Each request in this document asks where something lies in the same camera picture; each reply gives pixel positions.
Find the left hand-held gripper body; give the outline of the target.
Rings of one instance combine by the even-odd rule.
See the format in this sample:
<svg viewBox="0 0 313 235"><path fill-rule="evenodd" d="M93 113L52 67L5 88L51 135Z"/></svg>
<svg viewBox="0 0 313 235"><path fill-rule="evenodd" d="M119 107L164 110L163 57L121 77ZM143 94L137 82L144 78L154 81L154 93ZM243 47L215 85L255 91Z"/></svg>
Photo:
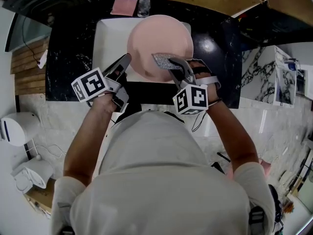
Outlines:
<svg viewBox="0 0 313 235"><path fill-rule="evenodd" d="M93 69L76 78L71 86L80 102L90 102L105 94L112 94L112 101L116 111L122 112L129 96L124 86L115 79L103 75L99 68Z"/></svg>

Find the person's right hand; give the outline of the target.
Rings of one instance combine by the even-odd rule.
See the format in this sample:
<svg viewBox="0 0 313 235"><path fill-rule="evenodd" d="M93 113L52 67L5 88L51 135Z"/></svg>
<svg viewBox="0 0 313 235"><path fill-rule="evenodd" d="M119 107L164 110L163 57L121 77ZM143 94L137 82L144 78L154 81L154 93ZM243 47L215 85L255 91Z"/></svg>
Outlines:
<svg viewBox="0 0 313 235"><path fill-rule="evenodd" d="M195 76L195 82L197 85L211 85L214 84L216 87L216 90L219 90L221 88L221 84L219 82L219 79L217 75L215 75L209 67L205 64L205 62L201 59L189 59L187 60L187 63L191 67L191 70ZM210 74L210 76L207 77L197 77L201 74Z"/></svg>

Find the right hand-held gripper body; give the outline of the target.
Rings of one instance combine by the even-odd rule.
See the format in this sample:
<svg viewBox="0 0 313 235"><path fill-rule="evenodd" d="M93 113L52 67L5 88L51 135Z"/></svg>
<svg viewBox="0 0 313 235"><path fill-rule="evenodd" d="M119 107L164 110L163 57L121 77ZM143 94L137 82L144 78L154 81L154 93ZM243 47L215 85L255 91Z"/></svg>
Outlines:
<svg viewBox="0 0 313 235"><path fill-rule="evenodd" d="M209 77L183 80L179 83L173 78L178 93L173 97L175 109L180 115L196 115L208 109L207 85Z"/></svg>

